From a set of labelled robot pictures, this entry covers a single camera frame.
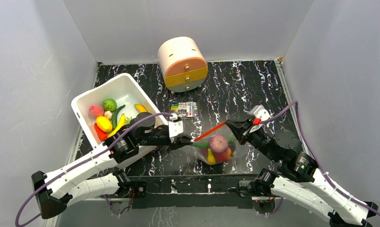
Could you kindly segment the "clear orange-zip bag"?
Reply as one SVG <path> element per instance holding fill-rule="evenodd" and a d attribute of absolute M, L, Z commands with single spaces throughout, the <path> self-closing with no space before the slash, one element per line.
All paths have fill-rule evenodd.
<path fill-rule="evenodd" d="M 232 160 L 236 156 L 238 140 L 225 122 L 196 138 L 192 145 L 196 155 L 208 165 Z"/>

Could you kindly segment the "red fruit toy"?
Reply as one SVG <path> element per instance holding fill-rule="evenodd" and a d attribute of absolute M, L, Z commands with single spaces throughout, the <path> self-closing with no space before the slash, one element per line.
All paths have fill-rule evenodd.
<path fill-rule="evenodd" d="M 227 162 L 232 157 L 232 150 L 228 148 L 224 152 L 214 153 L 214 157 L 217 163 Z"/>

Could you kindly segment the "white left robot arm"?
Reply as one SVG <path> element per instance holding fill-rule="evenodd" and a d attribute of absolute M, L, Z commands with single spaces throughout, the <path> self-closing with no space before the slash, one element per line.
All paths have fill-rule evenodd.
<path fill-rule="evenodd" d="M 139 113 L 88 154 L 60 169 L 37 171 L 31 179 L 34 196 L 43 219 L 61 214 L 68 206 L 91 196 L 117 194 L 127 196 L 132 190 L 122 174 L 91 176 L 113 168 L 139 154 L 140 147 L 168 147 L 170 150 L 191 145 L 180 117 L 171 113 Z"/>

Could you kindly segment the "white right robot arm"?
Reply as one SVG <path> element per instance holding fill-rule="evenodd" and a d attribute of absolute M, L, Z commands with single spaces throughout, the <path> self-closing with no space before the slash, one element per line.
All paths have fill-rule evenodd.
<path fill-rule="evenodd" d="M 225 122 L 241 145 L 249 143 L 271 161 L 280 162 L 277 174 L 262 170 L 247 192 L 262 196 L 273 192 L 317 214 L 332 227 L 371 226 L 368 218 L 378 210 L 374 202 L 357 200 L 333 182 L 318 162 L 303 152 L 302 142 L 292 131 L 278 130 L 270 137 L 259 121 Z"/>

